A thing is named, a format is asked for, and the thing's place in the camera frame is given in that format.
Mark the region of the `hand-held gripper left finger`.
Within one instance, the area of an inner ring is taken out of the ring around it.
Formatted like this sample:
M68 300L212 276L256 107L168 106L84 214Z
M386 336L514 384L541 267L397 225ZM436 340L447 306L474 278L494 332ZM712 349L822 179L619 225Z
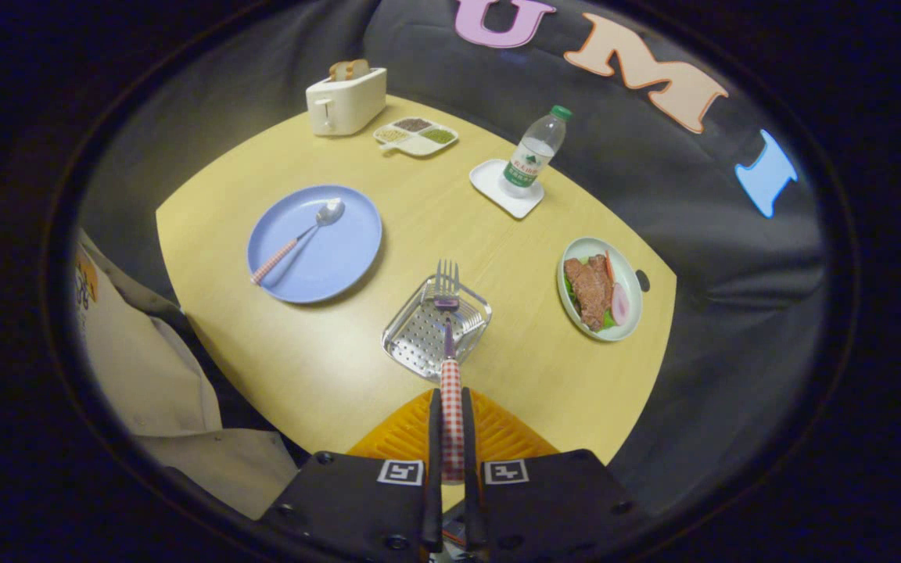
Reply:
M425 562L441 552L443 412L438 389L401 407L357 454L321 451L260 524L350 562Z

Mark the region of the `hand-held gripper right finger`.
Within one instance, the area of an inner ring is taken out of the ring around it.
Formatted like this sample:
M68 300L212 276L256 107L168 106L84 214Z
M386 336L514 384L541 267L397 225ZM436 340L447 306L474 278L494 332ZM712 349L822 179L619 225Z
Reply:
M487 562L591 562L621 556L648 514L588 449L479 455L478 393L462 391L465 414L465 548Z

